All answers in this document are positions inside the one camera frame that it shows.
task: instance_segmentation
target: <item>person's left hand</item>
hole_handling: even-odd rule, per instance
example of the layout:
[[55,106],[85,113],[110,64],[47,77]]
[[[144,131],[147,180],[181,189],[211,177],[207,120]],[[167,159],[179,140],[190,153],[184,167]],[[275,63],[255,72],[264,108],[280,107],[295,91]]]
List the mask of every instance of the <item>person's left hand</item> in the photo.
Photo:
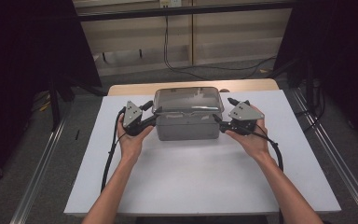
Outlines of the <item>person's left hand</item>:
[[136,136],[130,136],[125,134],[126,131],[123,128],[124,115],[121,115],[118,119],[117,125],[117,137],[119,137],[119,143],[121,147],[121,160],[129,161],[134,165],[138,161],[138,157],[141,154],[142,142],[153,130],[153,126],[145,128],[141,133]]

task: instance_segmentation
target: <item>power outlet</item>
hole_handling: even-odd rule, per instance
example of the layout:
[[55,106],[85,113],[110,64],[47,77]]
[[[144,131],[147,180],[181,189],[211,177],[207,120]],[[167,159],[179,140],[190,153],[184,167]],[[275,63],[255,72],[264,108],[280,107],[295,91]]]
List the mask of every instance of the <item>power outlet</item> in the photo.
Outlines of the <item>power outlet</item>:
[[159,7],[181,7],[182,0],[159,0]]
[[170,6],[171,6],[170,0],[159,0],[159,7],[165,8],[165,7],[170,7]]
[[181,7],[182,0],[171,0],[171,7]]

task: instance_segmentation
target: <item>forearm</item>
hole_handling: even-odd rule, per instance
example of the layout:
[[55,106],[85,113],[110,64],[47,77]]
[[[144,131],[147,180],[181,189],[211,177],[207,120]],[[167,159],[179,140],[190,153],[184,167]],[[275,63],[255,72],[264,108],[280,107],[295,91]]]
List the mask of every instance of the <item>forearm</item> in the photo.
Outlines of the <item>forearm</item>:
[[322,223],[319,216],[270,155],[256,161],[271,186],[286,223]]
[[130,178],[131,161],[120,161],[103,192],[83,220],[83,223],[114,223],[118,205]]

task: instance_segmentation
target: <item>black cable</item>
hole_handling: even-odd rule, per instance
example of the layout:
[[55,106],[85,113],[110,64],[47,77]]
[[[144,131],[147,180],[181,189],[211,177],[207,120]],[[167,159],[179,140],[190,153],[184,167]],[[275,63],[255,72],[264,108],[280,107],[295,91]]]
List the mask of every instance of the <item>black cable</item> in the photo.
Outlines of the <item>black cable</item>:
[[281,151],[280,151],[279,148],[278,148],[278,143],[272,141],[272,140],[267,136],[266,132],[264,132],[264,130],[261,129],[260,126],[258,126],[257,124],[256,124],[256,126],[261,130],[261,132],[263,132],[264,135],[263,135],[263,134],[260,134],[260,133],[255,133],[255,132],[251,132],[251,134],[256,135],[256,136],[258,136],[258,137],[261,137],[261,138],[266,139],[267,141],[269,141],[269,143],[272,145],[272,147],[273,147],[274,150],[275,150],[275,154],[277,155],[278,166],[279,166],[279,168],[283,171],[282,154],[281,154]]
[[269,57],[269,58],[267,58],[267,59],[265,59],[265,60],[263,60],[263,61],[261,61],[260,63],[258,63],[256,66],[254,66],[254,68],[255,68],[255,70],[252,72],[252,74],[251,75],[249,75],[249,76],[247,76],[247,77],[242,77],[241,79],[246,79],[246,78],[248,78],[248,77],[252,77],[252,76],[254,76],[255,75],[255,72],[257,71],[257,69],[258,69],[258,66],[260,66],[261,64],[263,64],[263,63],[266,63],[266,62],[268,62],[269,60],[271,60],[271,59],[276,59],[277,58],[277,56],[272,56],[272,57]]
[[[317,99],[317,103],[316,103],[316,105],[314,106],[315,108],[318,108],[319,107],[319,105],[321,104],[321,99],[320,99],[320,93],[321,93],[321,88],[320,87],[317,87],[317,95],[318,95],[318,97],[316,98]],[[311,113],[310,112],[310,110],[303,110],[303,111],[299,111],[299,112],[294,112],[294,114],[295,114],[295,116],[296,116],[296,118],[299,118],[299,117],[301,117],[301,116],[303,116],[303,115],[305,115],[305,114],[309,114],[309,113]]]
[[123,107],[117,114],[115,130],[113,132],[112,147],[111,147],[111,149],[109,151],[109,156],[107,158],[106,165],[105,165],[105,168],[104,168],[104,171],[103,171],[103,182],[102,182],[102,185],[101,185],[101,192],[103,191],[103,189],[104,189],[104,187],[106,185],[107,173],[109,172],[110,163],[112,162],[113,154],[115,154],[115,149],[116,149],[118,140],[120,140],[120,138],[125,135],[125,134],[121,135],[118,138],[118,140],[116,141],[118,119],[120,118],[120,115],[123,114],[125,111],[126,111],[126,107]]
[[[275,143],[274,141],[272,141],[271,139],[269,139],[269,137],[267,136],[267,133],[264,132],[264,130],[263,130],[260,126],[258,126],[257,124],[256,124],[256,126],[261,130],[261,132],[263,132],[263,134],[265,135],[265,137],[264,137],[263,135],[261,135],[261,134],[260,134],[260,135],[259,135],[259,134],[255,134],[255,133],[253,133],[253,134],[255,134],[256,136],[262,137],[262,138],[266,139],[267,141],[269,141],[269,142],[271,143],[272,147],[273,147],[274,150],[275,150],[275,154],[277,155],[278,167],[279,167],[279,168],[282,170],[282,172],[283,172],[282,153],[281,153],[281,151],[280,151],[279,148],[278,148],[278,144]],[[279,223],[280,223],[280,224],[283,224],[284,219],[283,219],[283,213],[282,213],[281,208],[279,209],[279,215],[278,215],[278,217],[279,217]]]
[[322,118],[322,116],[324,115],[325,99],[324,99],[324,91],[323,91],[322,88],[320,89],[320,92],[321,92],[321,94],[322,94],[322,100],[323,100],[321,112],[320,112],[319,115],[315,118],[315,120],[312,122],[312,124],[311,124],[308,128],[305,128],[305,129],[303,130],[303,133],[306,133],[310,128],[312,128],[313,126],[315,126],[315,125],[320,121],[320,119]]
[[173,71],[175,73],[183,73],[183,74],[188,74],[188,75],[191,75],[193,77],[197,77],[197,78],[200,78],[200,79],[203,79],[203,80],[210,80],[208,78],[200,77],[200,76],[197,76],[197,75],[195,75],[193,73],[185,72],[185,71],[182,71],[182,70],[186,70],[186,69],[190,69],[190,68],[212,68],[212,69],[221,69],[221,70],[228,70],[228,71],[242,71],[242,70],[255,68],[254,72],[250,76],[248,76],[248,77],[251,77],[251,76],[253,76],[255,74],[255,71],[257,70],[258,66],[260,66],[263,63],[266,63],[269,60],[276,59],[276,57],[277,57],[276,55],[274,55],[272,57],[269,57],[269,58],[261,61],[258,64],[255,64],[255,65],[249,66],[249,67],[243,67],[243,68],[227,68],[227,67],[209,66],[209,65],[196,65],[196,66],[187,66],[187,67],[172,67],[170,65],[169,60],[168,60],[168,17],[165,17],[165,25],[166,26],[165,26],[165,39],[164,39],[164,63],[171,71]]
[[178,69],[175,69],[173,68],[170,63],[168,62],[168,17],[165,17],[165,40],[164,40],[164,62],[165,62],[165,65],[167,65],[167,67],[175,72],[175,73],[183,73],[183,74],[188,74],[188,75],[191,75],[192,77],[197,77],[197,78],[200,78],[202,80],[210,80],[208,78],[205,78],[205,77],[199,77],[195,74],[192,74],[192,73],[189,73],[189,72],[184,72],[184,71],[180,71]]

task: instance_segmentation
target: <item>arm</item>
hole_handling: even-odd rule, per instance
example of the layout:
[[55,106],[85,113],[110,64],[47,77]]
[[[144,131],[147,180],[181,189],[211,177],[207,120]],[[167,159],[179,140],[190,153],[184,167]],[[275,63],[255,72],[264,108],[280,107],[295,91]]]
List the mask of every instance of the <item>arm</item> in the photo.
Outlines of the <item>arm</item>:
[[[119,119],[117,126],[117,136],[120,137],[125,134],[122,126],[123,116]],[[138,161],[141,154],[142,142],[145,137],[153,130],[153,127],[147,127],[143,132],[137,136],[123,135],[120,139],[121,160],[113,173],[112,177],[103,189],[103,192],[98,197],[97,201],[89,210],[83,223],[109,223],[115,221],[118,205],[126,188],[127,182],[133,166]]]
[[[259,119],[257,125],[267,133],[263,119]],[[259,127],[256,127],[255,132],[264,134]],[[269,155],[266,140],[255,135],[239,135],[232,131],[226,131],[226,134],[238,141],[248,155],[257,162],[271,186],[286,223],[322,223],[319,216]]]

